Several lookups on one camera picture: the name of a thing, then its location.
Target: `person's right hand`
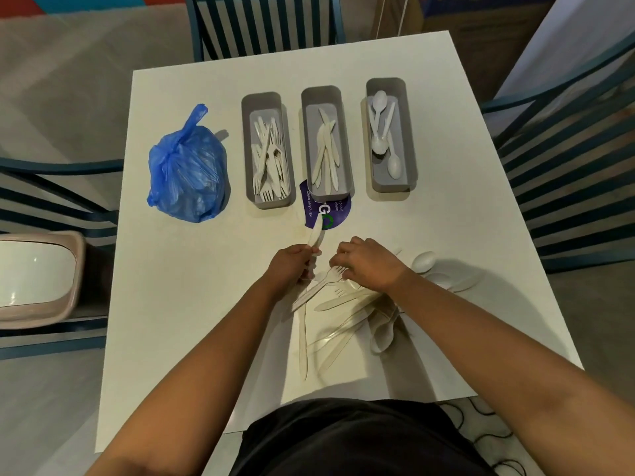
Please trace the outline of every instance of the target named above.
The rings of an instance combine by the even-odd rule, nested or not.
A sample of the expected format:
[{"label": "person's right hand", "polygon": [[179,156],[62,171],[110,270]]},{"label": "person's right hand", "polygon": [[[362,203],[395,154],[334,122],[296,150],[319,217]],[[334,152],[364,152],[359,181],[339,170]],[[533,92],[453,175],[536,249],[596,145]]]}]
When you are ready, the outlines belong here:
[{"label": "person's right hand", "polygon": [[353,237],[341,242],[337,254],[329,261],[331,267],[347,267],[342,277],[351,279],[365,288],[387,293],[409,268],[393,253],[373,239]]}]

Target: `gray plastic container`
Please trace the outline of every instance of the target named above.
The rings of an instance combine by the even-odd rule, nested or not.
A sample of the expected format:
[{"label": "gray plastic container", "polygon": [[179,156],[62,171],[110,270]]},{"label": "gray plastic container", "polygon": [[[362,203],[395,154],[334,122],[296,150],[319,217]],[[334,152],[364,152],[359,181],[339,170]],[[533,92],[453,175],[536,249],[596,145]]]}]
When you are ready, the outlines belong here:
[{"label": "gray plastic container", "polygon": [[[274,209],[276,207],[285,207],[290,205],[295,199],[295,181],[293,180],[293,163],[291,161],[291,149],[289,146],[288,122],[286,119],[286,111],[282,105],[282,99],[276,92],[254,93],[247,95],[242,99],[242,138],[244,145],[244,176],[247,198],[259,209]],[[282,142],[286,155],[286,164],[288,167],[289,177],[289,194],[282,199],[266,202],[259,194],[253,192],[253,175],[256,173],[257,167],[251,156],[251,144],[260,145],[260,139],[256,133],[254,123],[258,121],[258,117],[262,117],[263,121],[268,124],[272,117],[275,118],[279,130],[282,130]]]},{"label": "gray plastic container", "polygon": [[[331,134],[333,143],[337,145],[340,154],[340,166],[335,173],[338,178],[338,190],[331,184],[331,193],[328,195],[324,187],[324,163],[322,162],[322,181],[319,187],[311,183],[311,174],[318,160],[318,130],[322,125],[322,117],[319,108],[328,115],[329,120],[336,120]],[[344,118],[344,105],[342,93],[334,86],[311,87],[302,92],[302,117],[304,118],[304,146],[306,147],[307,183],[309,191],[316,202],[330,202],[342,200],[353,192],[353,171],[351,170],[351,157],[349,142],[346,137],[346,120]]]},{"label": "gray plastic container", "polygon": [[[397,78],[390,79],[370,79],[366,83],[366,102],[368,104],[368,116],[373,117],[375,111],[371,105],[373,96],[379,90],[383,90],[388,95],[388,105],[379,117],[379,133],[381,136],[384,130],[384,123],[388,118],[388,112],[393,102],[396,102],[393,121],[391,122],[391,133],[393,134],[393,144],[396,156],[401,160],[401,177],[394,179],[388,173],[388,158],[390,151],[385,155],[377,155],[372,151],[371,140],[368,141],[370,150],[370,173],[372,187],[377,192],[403,192],[412,190],[417,184],[417,161],[415,158],[415,144],[412,139],[412,123],[410,120],[410,110],[408,107],[408,95],[406,94],[406,84]],[[372,138],[373,130],[368,119],[368,133]]]}]

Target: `dark clothing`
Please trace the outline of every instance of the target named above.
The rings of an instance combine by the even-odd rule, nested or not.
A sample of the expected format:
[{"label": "dark clothing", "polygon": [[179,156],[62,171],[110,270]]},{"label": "dark clothing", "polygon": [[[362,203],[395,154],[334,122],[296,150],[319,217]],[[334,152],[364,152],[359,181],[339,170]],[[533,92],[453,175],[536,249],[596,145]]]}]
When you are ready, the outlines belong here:
[{"label": "dark clothing", "polygon": [[495,472],[435,404],[314,399],[279,408],[249,426],[230,475]]}]

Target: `forearm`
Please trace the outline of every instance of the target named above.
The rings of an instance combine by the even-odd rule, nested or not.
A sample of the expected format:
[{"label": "forearm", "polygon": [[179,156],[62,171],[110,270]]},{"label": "forearm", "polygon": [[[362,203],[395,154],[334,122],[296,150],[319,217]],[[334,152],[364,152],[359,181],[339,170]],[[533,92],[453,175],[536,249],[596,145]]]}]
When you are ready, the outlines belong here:
[{"label": "forearm", "polygon": [[[623,462],[623,450],[633,443],[634,412],[581,369],[411,271],[389,295],[504,418],[545,471],[599,473],[608,464]],[[602,445],[602,458],[594,456],[598,441],[593,434],[612,441],[610,448]]]},{"label": "forearm", "polygon": [[234,408],[275,299],[258,281],[155,387],[87,476],[202,472]]}]

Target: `brown box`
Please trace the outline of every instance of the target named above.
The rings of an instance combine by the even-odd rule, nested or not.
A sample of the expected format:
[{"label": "brown box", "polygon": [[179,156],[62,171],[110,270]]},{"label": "brown box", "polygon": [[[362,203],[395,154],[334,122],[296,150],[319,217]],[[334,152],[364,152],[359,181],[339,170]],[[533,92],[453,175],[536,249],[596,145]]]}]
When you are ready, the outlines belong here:
[{"label": "brown box", "polygon": [[404,13],[405,2],[377,0],[371,38],[397,36],[402,14],[401,35],[448,30],[479,102],[496,95],[553,5],[550,1],[424,17],[420,0],[408,0]]}]

